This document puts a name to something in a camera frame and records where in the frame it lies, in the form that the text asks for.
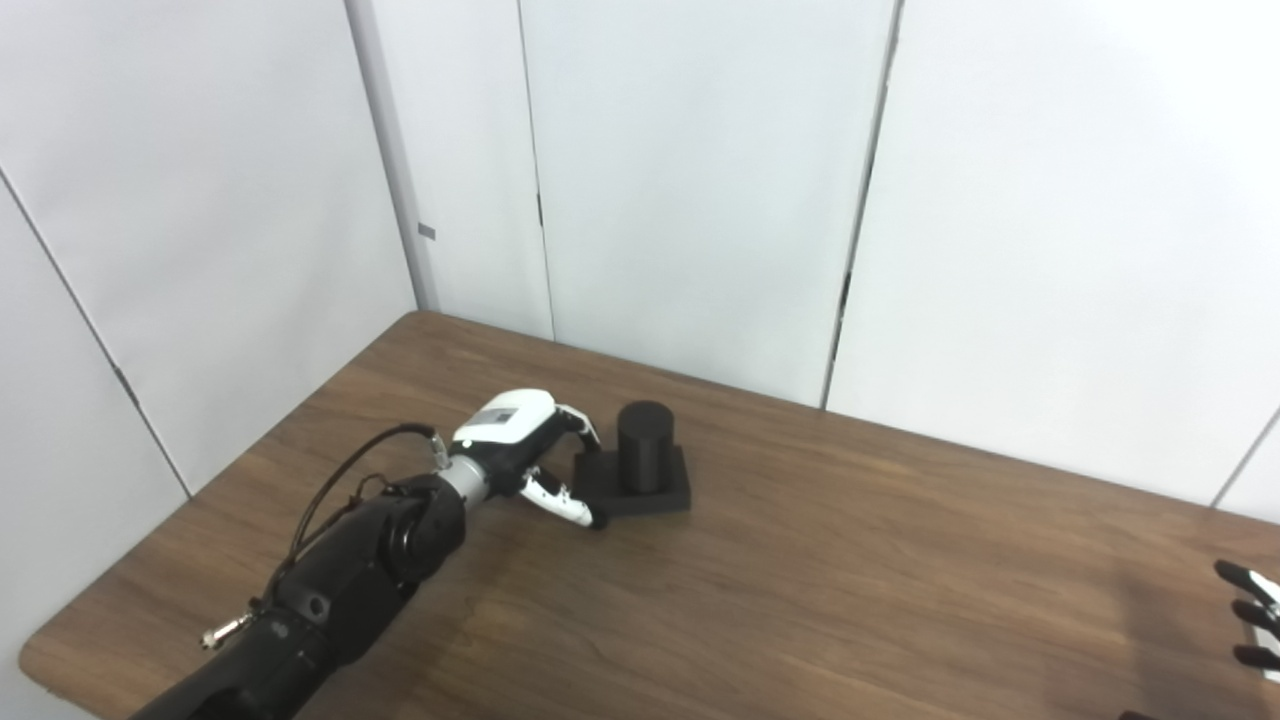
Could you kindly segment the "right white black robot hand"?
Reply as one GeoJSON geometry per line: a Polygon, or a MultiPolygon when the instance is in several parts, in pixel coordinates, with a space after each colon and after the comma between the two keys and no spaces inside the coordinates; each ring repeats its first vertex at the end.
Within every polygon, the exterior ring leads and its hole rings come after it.
{"type": "Polygon", "coordinates": [[[1277,583],[1249,568],[1225,559],[1216,560],[1213,570],[1220,579],[1251,597],[1251,601],[1234,600],[1231,602],[1233,614],[1253,630],[1268,635],[1275,643],[1274,647],[1271,644],[1236,644],[1231,648],[1231,656],[1245,667],[1277,675],[1277,583]]]}

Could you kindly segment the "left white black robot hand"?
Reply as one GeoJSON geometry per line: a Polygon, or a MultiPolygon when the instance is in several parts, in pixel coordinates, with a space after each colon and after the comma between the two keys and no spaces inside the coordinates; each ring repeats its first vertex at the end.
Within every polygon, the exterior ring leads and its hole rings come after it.
{"type": "Polygon", "coordinates": [[[571,488],[541,469],[541,460],[564,437],[573,436],[590,454],[602,443],[590,418],[559,404],[544,389],[511,389],[480,407],[451,441],[440,477],[468,512],[493,497],[526,498],[575,525],[602,530],[603,510],[575,497],[571,488]]]}

